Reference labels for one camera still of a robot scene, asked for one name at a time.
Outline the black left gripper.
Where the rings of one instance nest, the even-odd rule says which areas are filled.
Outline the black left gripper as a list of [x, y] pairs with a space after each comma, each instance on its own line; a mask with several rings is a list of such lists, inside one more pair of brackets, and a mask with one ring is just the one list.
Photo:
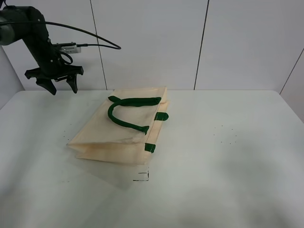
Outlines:
[[62, 44], [44, 44], [39, 45], [27, 45], [31, 55], [38, 64], [38, 68], [27, 70], [25, 76], [27, 79], [37, 78], [36, 84], [52, 95], [55, 95], [57, 89], [55, 88], [51, 79], [63, 80], [66, 78], [66, 82], [71, 87], [72, 91], [76, 94], [78, 92], [77, 87], [77, 75], [84, 73], [82, 66], [72, 65], [73, 61], [67, 62], [62, 58], [62, 54], [65, 48], [74, 48], [76, 43], [62, 43]]

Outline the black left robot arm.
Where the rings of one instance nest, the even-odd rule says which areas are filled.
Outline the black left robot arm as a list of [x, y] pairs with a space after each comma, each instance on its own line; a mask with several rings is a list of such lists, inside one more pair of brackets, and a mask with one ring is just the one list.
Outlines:
[[81, 66], [73, 66], [70, 55], [61, 51], [64, 44], [51, 43], [44, 16], [34, 7], [6, 6], [0, 11], [0, 44], [10, 45], [23, 40], [38, 68], [25, 72], [27, 79], [55, 95], [53, 81], [65, 80], [74, 93], [78, 92], [76, 78]]

